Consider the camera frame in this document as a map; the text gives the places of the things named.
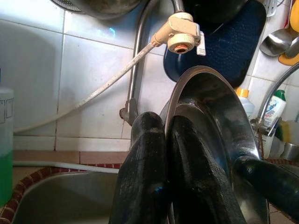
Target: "bottle cap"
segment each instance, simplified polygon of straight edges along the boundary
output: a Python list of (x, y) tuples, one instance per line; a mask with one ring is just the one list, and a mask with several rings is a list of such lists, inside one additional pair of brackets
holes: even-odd
[(283, 101), (285, 101), (285, 91), (284, 90), (276, 90), (274, 93), (274, 96), (281, 98)]
[(249, 95), (249, 90), (246, 89), (242, 89), (242, 88), (237, 88), (237, 90), (235, 91), (238, 97), (244, 97), (247, 98)]

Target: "white cable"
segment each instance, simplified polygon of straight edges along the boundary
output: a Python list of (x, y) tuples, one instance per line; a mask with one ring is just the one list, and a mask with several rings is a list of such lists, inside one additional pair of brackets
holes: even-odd
[(118, 169), (114, 168), (104, 168), (104, 167), (93, 167), (79, 164), (71, 164), (64, 162), (50, 162), (50, 161), (14, 161), (14, 167), (58, 167), (66, 169), (80, 169), (85, 171), (92, 172), (102, 172), (102, 173), (111, 173), (117, 174)]
[(106, 82), (104, 85), (102, 85), (100, 88), (98, 88), (96, 91), (94, 91), (88, 98), (82, 100), (81, 102), (79, 102), (77, 105), (75, 105), (74, 108), (71, 108), (69, 110), (63, 111), (57, 115), (55, 115), (52, 118), (43, 120), (41, 122), (38, 122), (36, 124), (33, 125), (29, 125), (27, 127), (19, 127), (16, 128), (14, 130), (14, 133), (20, 133), (20, 132), (24, 132), (24, 131), (28, 131), (43, 125), (46, 125), (48, 123), (51, 123), (53, 121), (56, 121), (62, 117), (64, 117), (65, 115), (81, 108), (82, 106), (84, 106), (86, 103), (88, 103), (89, 101), (93, 100), (94, 98), (96, 98), (98, 95), (100, 95), (102, 92), (104, 92), (106, 89), (108, 89), (111, 85), (113, 85), (117, 80), (119, 80), (121, 77), (123, 77), (134, 65), (136, 65), (147, 53), (149, 53), (155, 46), (152, 45), (151, 43), (149, 43), (145, 48), (143, 48), (130, 62), (129, 64), (127, 64), (127, 66), (120, 71), (120, 73), (118, 73), (117, 75), (113, 76), (108, 82)]

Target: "yellow bottle cap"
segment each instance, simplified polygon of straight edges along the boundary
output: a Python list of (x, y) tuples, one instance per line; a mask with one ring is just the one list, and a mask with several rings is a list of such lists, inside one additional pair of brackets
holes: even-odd
[(237, 88), (237, 90), (235, 91), (238, 97), (244, 97), (247, 98), (249, 95), (249, 90), (246, 89), (242, 89), (242, 88)]

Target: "green liquid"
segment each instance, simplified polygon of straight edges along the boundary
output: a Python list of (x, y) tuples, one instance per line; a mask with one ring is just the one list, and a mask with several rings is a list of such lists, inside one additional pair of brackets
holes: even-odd
[(13, 191), (13, 152), (0, 156), (0, 207), (11, 198)]

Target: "stainless steel sink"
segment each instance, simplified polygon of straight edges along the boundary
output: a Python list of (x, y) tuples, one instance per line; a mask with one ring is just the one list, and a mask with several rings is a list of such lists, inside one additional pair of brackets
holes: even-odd
[(29, 188), (13, 224), (107, 224), (117, 174), (59, 174)]

